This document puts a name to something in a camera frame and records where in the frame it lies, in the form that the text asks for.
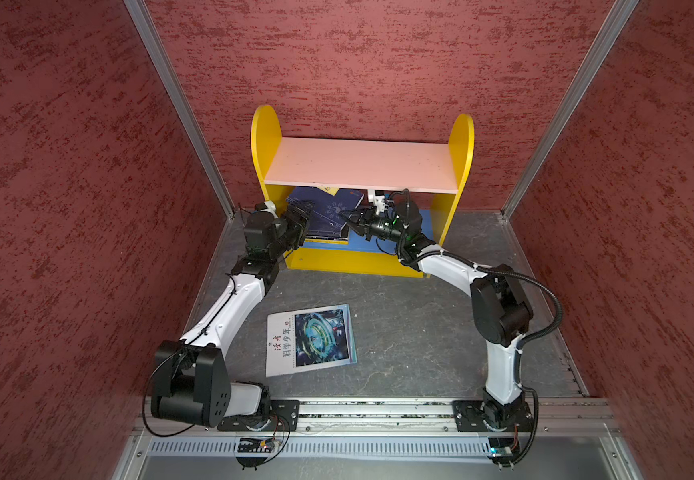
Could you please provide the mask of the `navy book set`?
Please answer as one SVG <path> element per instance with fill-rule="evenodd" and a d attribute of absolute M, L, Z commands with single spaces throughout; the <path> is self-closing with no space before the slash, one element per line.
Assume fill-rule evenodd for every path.
<path fill-rule="evenodd" d="M 346 243 L 349 240 L 349 228 L 346 225 L 332 225 L 329 222 L 316 220 L 308 226 L 305 239 L 308 241 Z"/>

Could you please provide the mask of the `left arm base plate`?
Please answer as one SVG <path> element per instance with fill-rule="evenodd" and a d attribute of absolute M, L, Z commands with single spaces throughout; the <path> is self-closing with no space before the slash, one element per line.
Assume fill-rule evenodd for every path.
<path fill-rule="evenodd" d="M 225 417 L 217 430 L 267 435 L 293 432 L 297 428 L 300 406 L 299 400 L 265 400 L 252 415 Z"/>

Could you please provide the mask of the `white science magazine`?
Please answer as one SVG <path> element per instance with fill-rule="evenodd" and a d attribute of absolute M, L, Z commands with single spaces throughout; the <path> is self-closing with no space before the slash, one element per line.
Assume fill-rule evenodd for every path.
<path fill-rule="evenodd" d="M 267 319 L 267 377 L 356 364 L 347 304 L 275 313 Z"/>

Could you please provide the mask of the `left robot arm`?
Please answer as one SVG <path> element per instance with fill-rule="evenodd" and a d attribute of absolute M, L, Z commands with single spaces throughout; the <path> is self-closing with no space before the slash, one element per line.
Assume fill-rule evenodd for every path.
<path fill-rule="evenodd" d="M 150 413 L 143 415 L 187 427 L 219 427 L 227 417 L 263 429 L 270 421 L 266 386 L 233 382 L 225 362 L 244 321 L 271 289 L 286 256 L 305 241 L 312 204 L 282 213 L 267 201 L 255 206 L 244 224 L 245 251 L 228 274 L 228 283 L 208 312 L 176 341 L 164 341 L 147 382 Z"/>

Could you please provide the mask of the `navy book yellow label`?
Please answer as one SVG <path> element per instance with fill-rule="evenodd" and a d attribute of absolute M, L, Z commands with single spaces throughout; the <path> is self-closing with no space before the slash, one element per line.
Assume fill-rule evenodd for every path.
<path fill-rule="evenodd" d="M 363 200 L 361 190 L 340 188 L 335 194 L 317 187 L 297 186 L 287 197 L 289 205 L 311 205 L 310 224 L 319 220 L 332 225 L 345 225 L 343 212 L 356 209 Z"/>

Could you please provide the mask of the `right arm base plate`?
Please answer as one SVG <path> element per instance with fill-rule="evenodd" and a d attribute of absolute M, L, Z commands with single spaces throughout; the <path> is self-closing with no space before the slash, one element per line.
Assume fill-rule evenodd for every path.
<path fill-rule="evenodd" d="M 534 425 L 529 405 L 522 398 L 507 405 L 494 400 L 455 400 L 452 413 L 458 432 L 529 432 Z"/>

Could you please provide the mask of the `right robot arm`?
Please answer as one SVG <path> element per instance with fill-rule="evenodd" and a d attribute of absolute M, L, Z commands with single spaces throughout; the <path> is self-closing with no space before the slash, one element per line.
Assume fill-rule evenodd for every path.
<path fill-rule="evenodd" d="M 380 216 L 370 207 L 344 213 L 346 224 L 357 235 L 391 241 L 401 265 L 436 277 L 467 294 L 476 330 L 487 343 L 487 379 L 483 389 L 481 418 L 486 428 L 505 431 L 518 423 L 530 389 L 521 380 L 525 346 L 560 327 L 562 303 L 552 290 L 510 266 L 486 266 L 453 253 L 421 230 L 421 214 L 397 209 L 393 217 Z M 529 284 L 553 303 L 549 325 L 533 333 L 534 316 L 523 286 Z"/>

